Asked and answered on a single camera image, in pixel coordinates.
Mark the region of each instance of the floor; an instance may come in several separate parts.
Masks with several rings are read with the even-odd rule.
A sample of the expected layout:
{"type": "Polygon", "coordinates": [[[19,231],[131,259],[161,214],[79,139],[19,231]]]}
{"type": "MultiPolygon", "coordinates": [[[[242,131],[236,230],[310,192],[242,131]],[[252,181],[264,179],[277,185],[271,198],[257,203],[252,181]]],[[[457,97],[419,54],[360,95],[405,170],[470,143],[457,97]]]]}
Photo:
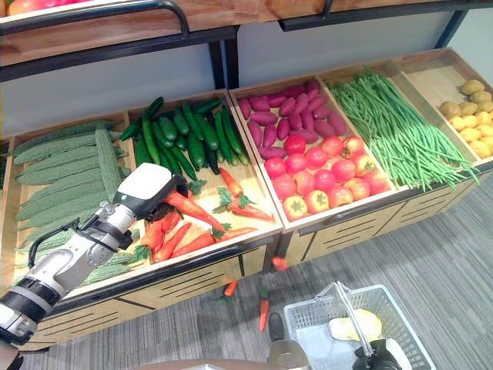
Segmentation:
{"type": "Polygon", "coordinates": [[[443,214],[342,251],[239,283],[127,321],[43,354],[24,369],[120,369],[184,358],[264,361],[258,285],[272,311],[312,298],[335,280],[350,288],[386,285],[437,369],[491,369],[493,363],[493,177],[443,214]]]}

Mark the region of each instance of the tomato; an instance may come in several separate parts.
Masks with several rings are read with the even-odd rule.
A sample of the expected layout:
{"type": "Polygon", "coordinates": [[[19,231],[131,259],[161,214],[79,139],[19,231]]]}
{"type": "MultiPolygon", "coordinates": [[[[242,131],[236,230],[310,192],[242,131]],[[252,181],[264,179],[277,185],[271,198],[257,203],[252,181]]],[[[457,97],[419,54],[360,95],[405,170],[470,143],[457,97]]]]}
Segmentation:
{"type": "Polygon", "coordinates": [[[308,168],[315,170],[321,168],[327,162],[327,153],[319,146],[315,146],[305,153],[305,158],[307,159],[308,168]]]}
{"type": "Polygon", "coordinates": [[[358,154],[351,158],[351,162],[356,166],[354,171],[356,177],[362,177],[375,169],[375,162],[368,154],[358,154]]]}
{"type": "Polygon", "coordinates": [[[330,189],[327,196],[329,198],[330,208],[349,204],[353,201],[353,194],[351,193],[351,191],[346,187],[342,187],[341,185],[336,185],[335,187],[330,189]]]}
{"type": "Polygon", "coordinates": [[[338,160],[330,168],[338,183],[351,180],[354,177],[356,166],[350,160],[338,160]]]}
{"type": "Polygon", "coordinates": [[[307,168],[307,159],[303,154],[295,153],[287,157],[286,170],[290,175],[303,171],[305,168],[307,168]]]}
{"type": "Polygon", "coordinates": [[[351,190],[354,200],[364,199],[370,196],[370,184],[363,179],[355,177],[347,181],[344,186],[351,190]]]}
{"type": "Polygon", "coordinates": [[[309,214],[318,214],[329,209],[329,198],[323,191],[312,190],[304,199],[309,214]]]}
{"type": "Polygon", "coordinates": [[[285,199],[296,193],[296,184],[289,175],[281,175],[273,181],[279,199],[285,199]]]}
{"type": "Polygon", "coordinates": [[[281,158],[270,158],[265,162],[264,166],[271,180],[286,173],[286,164],[281,158]]]}
{"type": "Polygon", "coordinates": [[[322,141],[322,150],[327,153],[329,158],[340,156],[343,147],[342,140],[337,136],[326,137],[324,141],[322,141]]]}
{"type": "Polygon", "coordinates": [[[342,149],[342,156],[344,158],[351,159],[358,154],[364,153],[364,142],[360,137],[349,136],[344,142],[344,148],[342,149]]]}
{"type": "Polygon", "coordinates": [[[283,210],[289,221],[298,220],[308,214],[307,204],[299,195],[286,198],[283,202],[283,210]]]}
{"type": "Polygon", "coordinates": [[[383,193],[390,189],[388,177],[385,173],[373,171],[367,173],[362,178],[370,185],[370,195],[383,193]]]}
{"type": "Polygon", "coordinates": [[[305,148],[307,147],[307,142],[302,136],[290,136],[284,142],[284,149],[288,156],[295,153],[303,154],[305,153],[305,148]]]}
{"type": "Polygon", "coordinates": [[[315,189],[314,175],[307,171],[296,172],[293,176],[293,180],[296,183],[296,192],[299,195],[305,195],[315,189]]]}
{"type": "Polygon", "coordinates": [[[336,178],[330,170],[325,168],[318,170],[315,173],[315,189],[322,190],[324,192],[329,191],[336,183],[336,178]]]}

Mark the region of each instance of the fallen carrot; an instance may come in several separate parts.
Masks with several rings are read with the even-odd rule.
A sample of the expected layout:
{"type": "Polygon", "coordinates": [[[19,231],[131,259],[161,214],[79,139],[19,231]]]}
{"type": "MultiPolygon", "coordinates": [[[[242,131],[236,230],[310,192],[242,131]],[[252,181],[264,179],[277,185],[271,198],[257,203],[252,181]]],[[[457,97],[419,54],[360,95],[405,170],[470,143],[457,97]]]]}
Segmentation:
{"type": "Polygon", "coordinates": [[[192,224],[187,222],[164,244],[164,246],[155,254],[154,259],[156,261],[166,261],[173,254],[176,246],[185,236],[186,232],[190,229],[192,224]]]}
{"type": "Polygon", "coordinates": [[[226,295],[227,297],[231,297],[234,294],[234,291],[236,290],[237,285],[238,285],[238,280],[231,281],[226,286],[226,289],[224,289],[224,295],[226,295]]]}
{"type": "Polygon", "coordinates": [[[259,329],[262,332],[267,325],[267,315],[269,314],[270,302],[268,299],[263,299],[260,302],[260,318],[259,318],[259,329]]]}
{"type": "Polygon", "coordinates": [[[214,239],[210,231],[206,231],[205,233],[190,241],[187,245],[181,247],[177,251],[174,251],[171,255],[171,258],[178,257],[189,252],[197,251],[201,248],[209,247],[211,244],[214,243],[216,243],[216,240],[214,239]]]}
{"type": "Polygon", "coordinates": [[[223,178],[228,190],[231,192],[232,195],[234,195],[235,197],[239,197],[241,194],[243,194],[243,188],[238,183],[238,181],[236,181],[230,175],[228,171],[223,168],[219,168],[219,173],[221,174],[221,177],[223,178]]]}
{"type": "Polygon", "coordinates": [[[164,202],[168,203],[171,206],[174,206],[182,214],[188,214],[189,216],[194,217],[197,220],[207,222],[209,225],[215,227],[217,230],[225,231],[224,226],[218,220],[212,217],[206,210],[204,210],[193,200],[184,197],[177,191],[173,191],[164,200],[164,202]]]}

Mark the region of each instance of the white plastic basket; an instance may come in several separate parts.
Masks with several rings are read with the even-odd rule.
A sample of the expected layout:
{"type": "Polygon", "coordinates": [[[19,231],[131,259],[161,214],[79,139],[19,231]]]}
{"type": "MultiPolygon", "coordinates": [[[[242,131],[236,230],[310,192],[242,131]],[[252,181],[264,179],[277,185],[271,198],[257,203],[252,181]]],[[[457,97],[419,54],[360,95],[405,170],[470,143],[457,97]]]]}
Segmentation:
{"type": "Polygon", "coordinates": [[[314,299],[289,304],[284,308],[289,336],[300,343],[313,370],[351,370],[356,360],[354,351],[362,346],[357,341],[338,341],[330,336],[329,320],[348,317],[347,306],[342,298],[344,292],[341,296],[326,295],[332,288],[335,288],[336,293],[340,292],[340,287],[344,288],[345,296],[354,309],[371,311],[381,319],[383,337],[397,341],[413,370],[436,369],[385,286],[372,285],[349,290],[337,282],[327,286],[314,299]]]}

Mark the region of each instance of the white wall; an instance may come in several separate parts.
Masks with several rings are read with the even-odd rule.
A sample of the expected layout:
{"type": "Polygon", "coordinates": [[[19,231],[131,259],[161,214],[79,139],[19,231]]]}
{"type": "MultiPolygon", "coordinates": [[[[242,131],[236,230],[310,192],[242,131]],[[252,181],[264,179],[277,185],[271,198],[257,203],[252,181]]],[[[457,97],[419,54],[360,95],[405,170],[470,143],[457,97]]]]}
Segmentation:
{"type": "Polygon", "coordinates": [[[493,8],[471,10],[449,43],[493,84],[493,8]]]}
{"type": "MultiPolygon", "coordinates": [[[[346,62],[430,49],[450,14],[412,15],[282,32],[276,22],[242,25],[240,83],[295,76],[346,62]]],[[[207,45],[135,55],[1,84],[4,135],[80,116],[213,89],[207,45]]]]}

